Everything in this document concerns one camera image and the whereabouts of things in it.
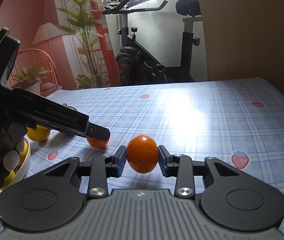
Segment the yellow lemon on table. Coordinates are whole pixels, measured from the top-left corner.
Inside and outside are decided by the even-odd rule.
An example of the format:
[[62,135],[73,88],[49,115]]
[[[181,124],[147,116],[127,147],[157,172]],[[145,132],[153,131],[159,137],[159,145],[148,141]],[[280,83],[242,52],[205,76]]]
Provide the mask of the yellow lemon on table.
[[42,142],[48,139],[51,130],[37,125],[36,129],[28,128],[27,137],[32,141]]

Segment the yellow lemon in bowl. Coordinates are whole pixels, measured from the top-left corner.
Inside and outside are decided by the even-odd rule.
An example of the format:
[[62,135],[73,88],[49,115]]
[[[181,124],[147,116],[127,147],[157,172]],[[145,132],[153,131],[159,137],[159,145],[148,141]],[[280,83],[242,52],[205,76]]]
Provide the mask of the yellow lemon in bowl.
[[24,140],[24,149],[23,151],[20,153],[20,161],[18,163],[18,166],[21,166],[26,158],[28,152],[28,142],[26,140]]

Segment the green apple front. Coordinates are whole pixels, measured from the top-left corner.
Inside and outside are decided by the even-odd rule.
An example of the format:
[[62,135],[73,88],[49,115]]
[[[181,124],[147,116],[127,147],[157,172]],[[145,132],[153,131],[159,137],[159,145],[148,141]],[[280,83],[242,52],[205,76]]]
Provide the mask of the green apple front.
[[14,178],[15,178],[15,172],[14,170],[12,170],[10,174],[6,178],[4,178],[4,185],[2,188],[0,188],[0,190],[3,191],[12,182]]

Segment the orange tangerine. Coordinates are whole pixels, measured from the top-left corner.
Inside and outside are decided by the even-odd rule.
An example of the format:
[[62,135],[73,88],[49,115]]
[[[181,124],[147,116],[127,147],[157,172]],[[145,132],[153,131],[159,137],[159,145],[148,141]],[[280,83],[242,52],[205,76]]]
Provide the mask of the orange tangerine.
[[149,173],[158,163],[158,146],[147,135],[136,136],[127,146],[126,159],[135,172],[141,174]]
[[91,137],[87,137],[86,139],[88,143],[90,144],[90,146],[95,147],[95,148],[104,148],[108,144],[108,141],[109,141],[109,140],[107,141],[98,140],[98,139],[94,139]]

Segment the black exercise bike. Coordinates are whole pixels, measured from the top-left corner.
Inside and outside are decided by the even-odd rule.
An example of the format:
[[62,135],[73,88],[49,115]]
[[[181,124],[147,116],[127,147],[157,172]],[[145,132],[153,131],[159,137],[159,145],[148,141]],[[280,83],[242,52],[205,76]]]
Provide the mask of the black exercise bike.
[[165,8],[168,1],[164,0],[158,7],[132,9],[127,4],[130,0],[104,5],[104,15],[117,15],[119,18],[118,35],[120,49],[115,60],[118,66],[120,84],[122,86],[155,85],[164,83],[194,82],[190,74],[192,51],[194,46],[201,44],[201,39],[194,36],[194,23],[202,21],[199,0],[178,0],[175,3],[177,14],[182,15],[184,30],[182,32],[181,59],[178,66],[163,64],[154,52],[168,52],[163,49],[163,42],[156,42],[148,51],[137,41],[137,27],[128,25],[128,16],[138,12],[158,12]]

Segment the wooden cabinet panel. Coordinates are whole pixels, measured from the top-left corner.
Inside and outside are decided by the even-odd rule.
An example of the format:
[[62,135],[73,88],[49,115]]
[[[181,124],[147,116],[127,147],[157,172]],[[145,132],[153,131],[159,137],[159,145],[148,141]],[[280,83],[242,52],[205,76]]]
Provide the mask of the wooden cabinet panel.
[[284,92],[284,0],[199,0],[207,77],[262,77]]

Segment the blue plaid strawberry tablecloth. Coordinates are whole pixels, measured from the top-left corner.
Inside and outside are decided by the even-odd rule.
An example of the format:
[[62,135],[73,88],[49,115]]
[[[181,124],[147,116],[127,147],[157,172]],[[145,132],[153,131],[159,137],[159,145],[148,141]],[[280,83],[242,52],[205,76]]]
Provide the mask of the blue plaid strawberry tablecloth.
[[[30,143],[27,176],[69,157],[114,154],[145,134],[172,154],[218,158],[284,194],[284,94],[263,78],[59,90],[49,98],[88,114],[111,138],[97,149],[53,131],[46,141]],[[229,239],[221,229],[200,226],[190,205],[163,197],[174,193],[175,182],[159,167],[138,174],[125,166],[121,178],[108,180],[115,201],[95,204],[80,222],[85,238]],[[284,219],[275,237],[284,239]]]

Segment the dark purple mangosteen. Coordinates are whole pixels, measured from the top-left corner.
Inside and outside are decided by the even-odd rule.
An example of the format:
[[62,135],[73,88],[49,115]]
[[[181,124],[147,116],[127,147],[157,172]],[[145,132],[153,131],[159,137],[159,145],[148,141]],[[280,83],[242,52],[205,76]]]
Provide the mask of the dark purple mangosteen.
[[68,105],[68,104],[66,104],[66,103],[63,103],[62,105],[63,105],[63,106],[65,106],[65,107],[67,107],[67,108],[69,108],[69,109],[72,109],[72,110],[74,110],[74,111],[77,111],[77,112],[78,112],[78,110],[77,110],[75,107],[69,106],[69,105]]

